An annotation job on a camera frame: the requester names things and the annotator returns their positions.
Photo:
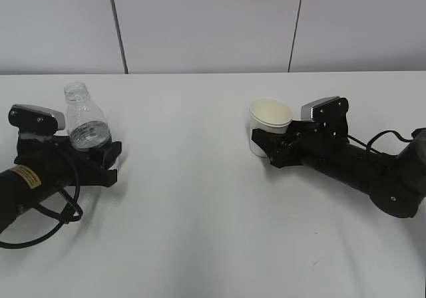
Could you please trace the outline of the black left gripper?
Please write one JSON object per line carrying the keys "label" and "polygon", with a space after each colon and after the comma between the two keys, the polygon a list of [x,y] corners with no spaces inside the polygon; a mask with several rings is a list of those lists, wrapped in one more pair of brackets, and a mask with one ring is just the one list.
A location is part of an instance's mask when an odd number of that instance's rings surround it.
{"label": "black left gripper", "polygon": [[118,170],[109,169],[121,152],[120,141],[77,150],[67,136],[18,137],[15,163],[29,167],[42,180],[48,179],[61,187],[79,184],[109,188],[118,178]]}

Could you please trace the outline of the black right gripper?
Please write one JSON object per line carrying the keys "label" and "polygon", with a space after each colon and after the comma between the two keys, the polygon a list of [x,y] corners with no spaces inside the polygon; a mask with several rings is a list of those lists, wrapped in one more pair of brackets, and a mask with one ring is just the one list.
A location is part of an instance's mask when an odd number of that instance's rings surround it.
{"label": "black right gripper", "polygon": [[312,121],[293,120],[285,133],[252,129],[251,151],[255,155],[269,155],[270,164],[276,168],[302,166],[302,159],[320,159],[348,143],[339,132],[314,128]]}

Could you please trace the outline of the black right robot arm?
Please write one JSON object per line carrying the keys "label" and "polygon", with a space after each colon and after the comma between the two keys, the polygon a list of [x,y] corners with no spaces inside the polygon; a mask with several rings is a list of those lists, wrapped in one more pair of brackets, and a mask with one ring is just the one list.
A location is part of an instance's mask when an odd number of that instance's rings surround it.
{"label": "black right robot arm", "polygon": [[347,128],[329,129],[315,122],[292,122],[286,133],[252,131],[252,141],[276,168],[306,166],[369,196],[381,211],[397,218],[413,218],[425,199],[425,129],[412,132],[398,154],[374,152],[372,145],[350,144]]}

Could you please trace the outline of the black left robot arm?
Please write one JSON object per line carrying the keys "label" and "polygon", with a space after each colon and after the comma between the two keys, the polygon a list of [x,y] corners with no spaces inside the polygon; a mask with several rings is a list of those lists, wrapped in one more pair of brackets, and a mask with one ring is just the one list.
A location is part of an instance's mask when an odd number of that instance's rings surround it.
{"label": "black left robot arm", "polygon": [[118,176],[112,166],[121,152],[120,141],[80,151],[68,136],[18,139],[15,165],[1,173],[1,230],[61,188],[111,187]]}

